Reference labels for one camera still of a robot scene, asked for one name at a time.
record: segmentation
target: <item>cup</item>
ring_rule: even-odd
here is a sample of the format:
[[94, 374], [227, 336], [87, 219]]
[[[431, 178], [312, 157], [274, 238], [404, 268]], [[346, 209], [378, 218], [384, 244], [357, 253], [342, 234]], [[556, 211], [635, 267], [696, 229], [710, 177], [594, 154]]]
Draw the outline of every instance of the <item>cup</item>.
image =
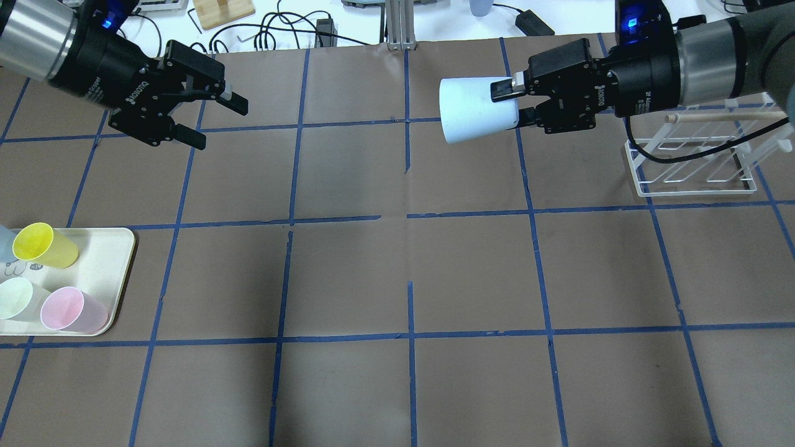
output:
[[76, 287], [61, 287], [41, 306], [41, 323], [56, 331], [97, 332], [107, 318], [107, 306]]
[[448, 143], [457, 143], [519, 124], [519, 102], [491, 101], [491, 83], [508, 78], [452, 78], [439, 84], [442, 131]]
[[483, 17], [491, 11], [494, 0], [469, 0], [469, 10], [475, 17]]
[[46, 223], [32, 223], [14, 239], [14, 256], [44, 266], [65, 269], [77, 260], [77, 246]]
[[17, 257], [14, 256], [14, 238], [17, 233], [9, 230], [0, 225], [0, 262], [14, 262]]
[[41, 303], [49, 294], [27, 278], [5, 280], [0, 284], [0, 320], [38, 322]]

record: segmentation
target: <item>dish rack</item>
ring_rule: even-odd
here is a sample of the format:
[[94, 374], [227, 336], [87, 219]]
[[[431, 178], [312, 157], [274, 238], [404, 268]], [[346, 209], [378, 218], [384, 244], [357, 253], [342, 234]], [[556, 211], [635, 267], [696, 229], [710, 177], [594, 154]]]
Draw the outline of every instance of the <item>dish rack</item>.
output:
[[[672, 111], [652, 138], [637, 138], [636, 143], [657, 156], [679, 157], [709, 150], [786, 117], [767, 94], [762, 99], [757, 107], [741, 107], [736, 99], [727, 99], [725, 107], [691, 106]], [[729, 150], [669, 165], [649, 161], [629, 140], [624, 149], [641, 197], [751, 194], [757, 190], [754, 168], [777, 152], [792, 152], [788, 138], [793, 132], [792, 126], [782, 126]]]

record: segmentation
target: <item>white table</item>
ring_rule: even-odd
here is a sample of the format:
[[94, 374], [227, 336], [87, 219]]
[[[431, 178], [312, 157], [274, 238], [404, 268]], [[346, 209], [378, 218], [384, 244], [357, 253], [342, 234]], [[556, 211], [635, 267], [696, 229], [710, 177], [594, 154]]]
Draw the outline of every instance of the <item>white table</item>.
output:
[[[556, 34], [609, 33], [614, 25], [613, 0], [497, 0], [497, 2], [515, 6], [522, 10], [532, 10]], [[234, 23], [259, 23], [262, 16], [276, 10], [277, 0], [254, 0], [257, 8], [255, 15], [245, 17]], [[673, 21], [679, 17], [695, 14], [706, 14], [708, 21], [720, 20], [728, 16], [723, 12], [720, 0], [666, 0], [665, 4]], [[307, 14], [313, 10], [326, 10], [332, 14], [338, 34], [367, 43], [377, 43], [381, 9], [377, 6], [354, 8], [344, 6], [340, 0], [282, 0], [281, 10], [298, 14]], [[469, 11], [468, 0], [438, 0], [436, 3], [414, 6], [415, 34], [418, 41], [455, 41], [488, 39], [494, 37], [523, 36], [522, 31], [514, 25], [516, 11], [494, 6], [486, 17], [474, 17]], [[163, 45], [169, 39], [175, 39], [190, 45], [198, 41], [204, 45], [210, 40], [217, 29], [200, 33], [186, 15], [186, 10], [177, 12], [147, 13], [160, 26], [163, 33]], [[325, 17], [314, 14], [311, 19]], [[307, 24], [299, 25], [302, 29], [310, 29]], [[157, 52], [157, 33], [152, 25], [141, 18], [130, 17], [122, 27], [127, 37], [137, 43], [147, 54], [154, 56]], [[246, 38], [254, 35], [254, 27], [229, 29], [220, 34], [221, 39], [232, 52], [254, 51], [252, 42], [241, 44], [237, 37]], [[291, 32], [275, 32], [278, 49], [296, 48]], [[313, 45], [314, 34], [299, 35], [301, 48]], [[356, 45], [355, 43], [338, 40], [338, 45]]]

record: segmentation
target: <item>white tray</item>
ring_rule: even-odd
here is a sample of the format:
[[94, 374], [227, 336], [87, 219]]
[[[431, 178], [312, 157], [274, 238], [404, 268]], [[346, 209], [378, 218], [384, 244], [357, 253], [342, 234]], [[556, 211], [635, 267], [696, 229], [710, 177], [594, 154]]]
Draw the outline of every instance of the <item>white tray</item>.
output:
[[0, 282], [22, 276], [53, 291], [74, 286], [102, 302], [110, 310], [107, 323], [96, 332], [66, 332], [47, 329], [41, 322], [0, 320], [0, 336], [98, 336], [116, 318], [127, 271], [135, 248], [135, 235], [127, 228], [58, 228], [77, 244], [77, 261], [57, 269], [25, 261], [0, 263]]

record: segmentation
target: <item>pink cup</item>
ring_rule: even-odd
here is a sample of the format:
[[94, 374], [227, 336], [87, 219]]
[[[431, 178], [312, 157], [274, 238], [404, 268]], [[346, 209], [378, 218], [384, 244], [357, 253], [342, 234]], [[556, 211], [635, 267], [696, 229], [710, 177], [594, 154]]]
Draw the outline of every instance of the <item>pink cup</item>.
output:
[[41, 306], [41, 323], [49, 329], [97, 332], [107, 323], [107, 307], [75, 287], [52, 292]]

